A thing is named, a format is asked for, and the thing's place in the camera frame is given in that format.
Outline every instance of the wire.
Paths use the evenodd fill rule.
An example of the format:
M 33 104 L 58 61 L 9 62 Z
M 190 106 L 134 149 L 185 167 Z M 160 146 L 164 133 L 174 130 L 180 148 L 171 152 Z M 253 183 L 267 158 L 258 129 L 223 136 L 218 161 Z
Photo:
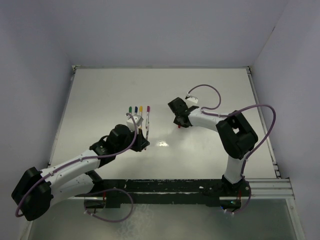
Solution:
M 251 195 L 252 195 L 251 186 L 250 186 L 249 182 L 246 181 L 246 180 L 245 180 L 245 177 L 243 176 L 244 170 L 245 170 L 245 166 L 246 166 L 246 162 L 247 162 L 247 160 L 249 159 L 249 157 L 250 157 L 250 156 L 266 141 L 266 139 L 269 137 L 269 135 L 270 135 L 272 129 L 274 128 L 275 123 L 276 123 L 276 117 L 277 117 L 276 110 L 275 110 L 272 106 L 270 106 L 270 105 L 268 105 L 268 104 L 255 104 L 255 105 L 251 105 L 251 106 L 244 107 L 244 108 L 242 108 L 242 109 L 240 109 L 240 110 L 234 111 L 234 112 L 232 112 L 232 113 L 230 113 L 230 114 L 227 114 L 227 115 L 225 115 L 225 114 L 221 114 L 221 115 L 220 115 L 220 114 L 217 114 L 217 113 L 214 113 L 214 112 L 206 112 L 206 111 L 204 111 L 205 109 L 207 109 L 207 110 L 215 110 L 215 109 L 217 109 L 217 108 L 220 106 L 220 104 L 221 104 L 221 95 L 220 95 L 219 91 L 218 91 L 215 87 L 213 87 L 213 86 L 211 86 L 211 85 L 208 85 L 208 84 L 200 84 L 200 85 L 197 85 L 197 86 L 191 88 L 191 90 L 188 92 L 188 94 L 190 94 L 194 89 L 196 89 L 196 88 L 198 88 L 198 87 L 209 87 L 209 88 L 212 88 L 213 90 L 216 91 L 216 93 L 217 93 L 218 96 L 219 96 L 219 103 L 218 103 L 218 105 L 217 105 L 216 107 L 206 107 L 206 106 L 203 106 L 203 107 L 200 108 L 201 112 L 202 112 L 204 115 L 215 116 L 215 117 L 219 117 L 219 118 L 221 118 L 221 117 L 222 117 L 222 118 L 228 118 L 228 117 L 232 117 L 232 116 L 234 116 L 234 115 L 237 115 L 237 114 L 239 114 L 239 113 L 242 113 L 242 112 L 244 112 L 244 111 L 246 111 L 246 110 L 253 109 L 253 108 L 259 108 L 259 107 L 267 107 L 267 108 L 271 109 L 271 111 L 272 111 L 273 119 L 272 119 L 271 125 L 270 125 L 267 133 L 265 134 L 265 136 L 263 137 L 263 139 L 259 142 L 259 144 L 258 144 L 252 151 L 250 151 L 250 152 L 245 156 L 244 161 L 243 161 L 243 164 L 242 164 L 241 176 L 242 176 L 243 181 L 244 181 L 244 182 L 248 185 L 248 187 L 249 187 L 249 197 L 248 197 L 248 199 L 247 199 L 247 201 L 245 202 L 245 204 L 244 204 L 243 207 L 241 207 L 240 209 L 238 209 L 237 211 L 232 212 L 232 213 L 235 214 L 235 213 L 242 212 L 242 211 L 249 205 L 249 202 L 250 202 L 250 200 L 251 200 Z
M 90 216 L 96 218 L 96 219 L 99 219 L 99 220 L 102 220 L 104 222 L 107 222 L 107 223 L 120 223 L 120 222 L 123 222 L 124 220 L 127 220 L 130 215 L 132 214 L 133 210 L 134 210 L 134 200 L 132 199 L 132 197 L 130 196 L 130 194 L 128 192 L 126 192 L 125 190 L 122 190 L 122 189 L 119 189 L 119 188 L 110 188 L 110 189 L 106 189 L 106 190 L 102 190 L 102 191 L 97 191 L 97 192 L 93 192 L 93 193 L 87 193 L 85 194 L 86 196 L 91 196 L 91 195 L 96 195 L 96 194 L 102 194 L 102 193 L 107 193 L 107 192 L 112 192 L 112 191 L 118 191 L 118 192 L 122 192 L 124 194 L 126 194 L 129 199 L 130 199 L 130 202 L 131 202 L 131 209 L 130 209 L 130 212 L 128 213 L 127 216 L 125 216 L 124 218 L 121 218 L 119 220 L 109 220 L 109 219 L 105 219 L 105 218 L 102 218 L 100 216 L 97 216 L 95 215 L 94 213 L 92 212 L 89 212 L 87 207 L 85 205 L 84 206 L 84 210 L 85 212 L 84 213 L 87 213 L 89 214 Z
M 128 151 L 128 150 L 133 146 L 133 144 L 135 143 L 136 138 L 137 138 L 137 124 L 136 124 L 136 122 L 135 122 L 134 117 L 133 117 L 130 113 L 127 113 L 126 115 L 129 116 L 129 117 L 132 119 L 132 121 L 133 121 L 133 126 L 134 126 L 134 137 L 133 137 L 133 140 L 132 140 L 132 142 L 130 143 L 130 145 L 129 145 L 127 148 L 125 148 L 124 150 L 119 151 L 119 152 L 116 152 L 116 153 L 113 153 L 113 154 L 101 155 L 101 156 L 85 156 L 85 157 L 82 158 L 82 160 L 86 160 L 86 159 L 97 159 L 97 158 L 102 159 L 102 158 L 114 157 L 114 156 L 120 155 L 120 154 Z M 72 164 L 78 163 L 78 162 L 80 162 L 80 161 L 81 161 L 80 158 L 78 158 L 78 159 L 76 159 L 76 160 L 73 160 L 73 161 L 70 161 L 70 162 L 68 162 L 68 163 L 66 163 L 66 164 L 64 164 L 64 165 L 62 165 L 62 166 L 54 169 L 54 170 L 52 171 L 52 174 L 55 174 L 55 173 L 59 172 L 60 170 L 66 168 L 66 167 L 68 167 L 68 166 L 70 166 L 70 165 L 72 165 Z M 42 178 L 40 178 L 40 179 L 39 179 L 32 187 L 30 187 L 30 189 L 24 194 L 24 196 L 23 196 L 22 199 L 20 200 L 20 202 L 19 202 L 19 204 L 18 204 L 18 206 L 17 206 L 17 208 L 16 208 L 16 210 L 15 210 L 15 216 L 16 216 L 17 218 L 20 218 L 20 217 L 22 217 L 22 216 L 24 215 L 23 213 L 22 213 L 22 214 L 19 214 L 19 211 L 20 211 L 23 203 L 25 202 L 26 198 L 28 197 L 28 195 L 33 191 L 33 189 L 35 189 L 40 183 L 42 183 L 44 180 L 46 180 L 46 179 L 47 179 L 48 177 L 50 177 L 52 174 L 51 174 L 51 173 L 48 173 L 47 175 L 45 175 L 45 176 L 43 176 Z

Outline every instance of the purple cable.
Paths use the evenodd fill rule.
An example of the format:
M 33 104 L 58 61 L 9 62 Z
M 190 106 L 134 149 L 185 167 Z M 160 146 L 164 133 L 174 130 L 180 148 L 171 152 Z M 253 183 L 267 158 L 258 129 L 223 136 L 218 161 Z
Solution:
M 249 205 L 249 202 L 250 202 L 250 200 L 251 200 L 251 195 L 252 195 L 252 191 L 251 191 L 250 184 L 249 184 L 248 181 L 245 180 L 245 177 L 243 176 L 243 173 L 244 173 L 244 170 L 245 170 L 245 166 L 246 166 L 246 162 L 247 162 L 248 158 L 249 158 L 249 157 L 265 142 L 265 140 L 269 137 L 269 135 L 270 135 L 272 129 L 274 128 L 275 123 L 276 123 L 276 116 L 277 116 L 277 115 L 276 115 L 276 110 L 275 110 L 272 106 L 270 106 L 270 105 L 268 105 L 268 104 L 255 104 L 255 105 L 251 105 L 251 106 L 244 107 L 244 108 L 242 108 L 242 109 L 240 109 L 240 110 L 238 110 L 238 111 L 234 111 L 234 112 L 232 112 L 232 113 L 230 113 L 230 114 L 228 114 L 228 115 L 224 115 L 224 114 L 219 115 L 219 114 L 217 114 L 217 113 L 205 112 L 204 109 L 207 109 L 207 110 L 215 110 L 215 109 L 217 109 L 217 108 L 220 106 L 220 104 L 221 104 L 221 95 L 220 95 L 219 91 L 218 91 L 215 87 L 213 87 L 213 86 L 211 86 L 211 85 L 208 85 L 208 84 L 200 84 L 200 85 L 197 85 L 197 86 L 193 87 L 193 88 L 188 92 L 188 94 L 190 94 L 191 91 L 193 91 L 194 89 L 196 89 L 196 88 L 198 88 L 198 87 L 202 87 L 202 86 L 205 86 L 205 87 L 209 87 L 209 88 L 214 89 L 214 90 L 216 91 L 216 93 L 218 94 L 218 96 L 219 96 L 219 103 L 218 103 L 218 105 L 217 105 L 216 107 L 206 107 L 206 106 L 201 107 L 200 110 L 201 110 L 201 112 L 202 112 L 203 114 L 205 114 L 205 115 L 228 118 L 228 117 L 232 117 L 232 116 L 234 116 L 234 115 L 237 115 L 237 114 L 239 114 L 239 113 L 241 113 L 241 112 L 243 112 L 243 111 L 246 111 L 246 110 L 249 110 L 249 109 L 253 109 L 253 108 L 258 108 L 258 107 L 267 107 L 267 108 L 270 108 L 271 111 L 272 111 L 272 113 L 273 113 L 273 119 L 272 119 L 270 128 L 268 129 L 267 133 L 265 134 L 265 136 L 263 137 L 263 139 L 259 142 L 259 144 L 258 144 L 251 152 L 248 153 L 248 155 L 245 157 L 245 159 L 244 159 L 244 161 L 243 161 L 242 168 L 241 168 L 241 176 L 242 176 L 242 179 L 247 183 L 247 185 L 248 185 L 248 187 L 249 187 L 249 197 L 248 197 L 248 200 L 245 202 L 245 204 L 244 204 L 244 206 L 243 206 L 242 208 L 238 209 L 236 212 L 233 212 L 233 213 L 239 213 L 239 212 L 242 212 L 242 211 Z
M 134 125 L 134 137 L 133 137 L 133 140 L 132 140 L 132 142 L 130 143 L 130 145 L 129 145 L 127 148 L 125 148 L 124 150 L 119 151 L 119 152 L 116 152 L 116 153 L 113 153 L 113 154 L 110 154 L 110 155 L 85 156 L 85 157 L 82 158 L 82 160 L 86 160 L 86 159 L 96 159 L 96 158 L 98 158 L 98 157 L 99 157 L 99 158 L 110 158 L 110 157 L 114 157 L 114 156 L 117 156 L 117 155 L 119 155 L 119 154 L 122 154 L 122 153 L 128 151 L 128 150 L 133 146 L 133 144 L 135 143 L 136 138 L 137 138 L 137 124 L 136 124 L 136 122 L 135 122 L 135 120 L 134 120 L 134 117 L 133 117 L 130 113 L 127 113 L 126 115 L 129 116 L 129 117 L 132 119 L 133 125 Z M 56 168 L 56 169 L 53 170 L 52 172 L 55 174 L 55 173 L 57 173 L 58 171 L 66 168 L 66 167 L 68 167 L 68 166 L 70 166 L 70 165 L 72 165 L 72 164 L 75 164 L 75 163 L 77 163 L 77 162 L 80 162 L 80 158 L 78 158 L 78 159 L 76 159 L 76 160 L 73 160 L 73 161 L 70 161 L 70 162 L 68 162 L 68 163 L 66 163 L 66 164 L 64 164 L 64 165 Z M 17 206 L 17 208 L 16 208 L 16 210 L 15 210 L 15 216 L 16 216 L 17 218 L 20 218 L 20 217 L 22 217 L 22 216 L 24 215 L 24 214 L 19 214 L 19 211 L 20 211 L 21 206 L 23 205 L 24 201 L 26 200 L 27 196 L 32 192 L 33 189 L 35 189 L 36 186 L 38 186 L 41 182 L 43 182 L 45 179 L 47 179 L 47 178 L 50 177 L 50 176 L 51 176 L 50 173 L 48 173 L 47 175 L 43 176 L 43 177 L 42 177 L 41 179 L 39 179 L 32 187 L 30 187 L 30 189 L 24 194 L 24 196 L 22 197 L 21 201 L 19 202 L 19 204 L 18 204 L 18 206 Z
M 106 192 L 112 192 L 112 191 L 122 192 L 122 193 L 126 194 L 129 197 L 130 202 L 131 202 L 131 209 L 130 209 L 130 212 L 128 213 L 127 216 L 125 216 L 124 218 L 121 218 L 119 220 L 105 219 L 105 218 L 102 218 L 100 216 L 95 215 L 92 212 L 89 212 L 88 209 L 86 208 L 86 206 L 84 205 L 85 213 L 89 214 L 90 216 L 92 216 L 92 217 L 94 217 L 96 219 L 102 220 L 102 221 L 107 222 L 107 223 L 120 223 L 120 222 L 123 222 L 124 220 L 127 220 L 130 217 L 130 215 L 132 214 L 133 210 L 134 210 L 134 200 L 132 199 L 130 194 L 128 192 L 126 192 L 125 190 L 122 190 L 122 189 L 119 189 L 119 188 L 111 188 L 111 189 L 106 189 L 106 190 L 97 191 L 97 192 L 93 192 L 93 193 L 87 193 L 85 195 L 86 196 L 91 196 L 91 195 L 102 194 L 102 193 L 106 193 Z

